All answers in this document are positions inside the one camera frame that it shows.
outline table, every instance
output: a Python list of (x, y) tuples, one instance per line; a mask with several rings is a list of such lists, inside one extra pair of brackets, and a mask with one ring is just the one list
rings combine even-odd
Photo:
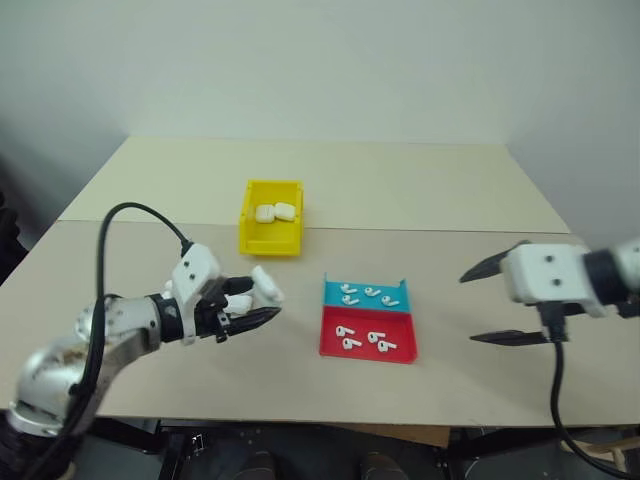
[[(303, 255), (241, 256), (235, 222), (249, 178), (305, 184)], [(121, 373), (104, 416), (412, 425), (548, 426), (552, 351), (471, 342), (489, 330), (539, 329), (499, 277), (460, 285), (480, 259), (527, 238), (577, 242), (502, 146), (421, 146), (130, 138), (0, 289), (0, 402), (25, 358), (69, 331), (94, 296), (99, 221), (141, 201), (211, 247), (229, 273), (263, 264), (282, 286), (269, 325), (216, 345), (163, 346)], [(174, 237), (137, 212), (110, 231), (108, 289), (161, 290)], [(324, 273), (406, 278), (419, 358), (395, 365), (318, 355)], [(569, 319), (561, 410), (573, 425), (638, 421), (637, 322)]]

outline cable connector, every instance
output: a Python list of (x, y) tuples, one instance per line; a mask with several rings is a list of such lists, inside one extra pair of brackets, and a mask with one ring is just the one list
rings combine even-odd
[(182, 246), (180, 248), (180, 258), (184, 257), (189, 249), (193, 247), (193, 242), (191, 240), (183, 240), (181, 244)]
[(564, 303), (542, 302), (536, 308), (542, 320), (542, 333), (551, 343), (567, 342), (567, 322), (564, 317)]

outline yellow bin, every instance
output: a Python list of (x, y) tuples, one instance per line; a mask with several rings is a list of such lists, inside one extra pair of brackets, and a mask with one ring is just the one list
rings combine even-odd
[[(293, 222), (257, 223), (256, 207), (290, 203), (296, 207)], [(239, 225), (240, 253), (251, 255), (300, 255), (302, 244), (302, 182), (249, 180)]]

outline black wire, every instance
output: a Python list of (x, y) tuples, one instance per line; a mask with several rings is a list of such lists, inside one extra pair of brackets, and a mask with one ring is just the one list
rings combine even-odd
[(58, 452), (63, 446), (64, 442), (73, 433), (73, 430), (82, 419), (87, 406), (91, 400), (96, 385), (98, 383), (98, 377), (100, 375), (100, 367), (102, 366), (102, 356), (104, 354), (104, 328), (105, 328), (105, 299), (112, 297), (113, 295), (105, 295), (104, 293), (104, 264), (105, 264), (105, 247), (107, 243), (107, 231), (109, 225), (118, 212), (126, 208), (137, 208), (143, 210), (171, 229), (173, 233), (180, 239), (182, 246), (181, 255), (184, 255), (192, 242), (184, 236), (184, 234), (176, 227), (169, 219), (167, 219), (161, 213), (155, 211), (151, 207), (147, 207), (141, 203), (125, 202), (120, 203), (113, 207), (105, 215), (100, 226), (100, 233), (98, 234), (98, 248), (96, 255), (96, 303), (93, 309), (93, 316), (91, 318), (91, 336), (89, 338), (89, 349), (87, 352), (87, 361), (84, 365), (84, 371), (82, 373), (82, 379), (80, 382), (72, 387), (71, 394), (75, 397), (72, 401), (69, 414), (66, 421), (54, 442), (44, 452), (38, 461), (27, 472), (24, 479), (38, 479), (41, 477), (42, 469), (47, 465), (49, 460)]
[(562, 342), (554, 342), (553, 346), (556, 351), (556, 370), (553, 375), (553, 385), (551, 387), (551, 417), (553, 418), (553, 423), (556, 426), (556, 431), (560, 435), (560, 438), (562, 438), (562, 440), (565, 441), (569, 448), (573, 450), (573, 453), (578, 455), (578, 457), (587, 462), (593, 468), (597, 468), (601, 472), (611, 475), (612, 477), (628, 480), (639, 480), (640, 476), (622, 472), (615, 468), (611, 468), (608, 465), (604, 465), (598, 460), (593, 459), (584, 450), (582, 450), (576, 444), (576, 442), (573, 441), (573, 439), (569, 435), (569, 432), (567, 432), (567, 429), (562, 424), (562, 420), (560, 420), (560, 412), (558, 411), (560, 387), (562, 386), (562, 376), (564, 374), (564, 350), (562, 348)]

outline person's leg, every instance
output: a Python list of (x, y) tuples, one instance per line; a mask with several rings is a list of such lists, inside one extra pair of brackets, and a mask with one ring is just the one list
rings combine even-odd
[(234, 480), (276, 480), (276, 468), (269, 452), (258, 452), (249, 457)]
[(396, 462), (379, 453), (370, 453), (360, 465), (361, 480), (409, 480)]

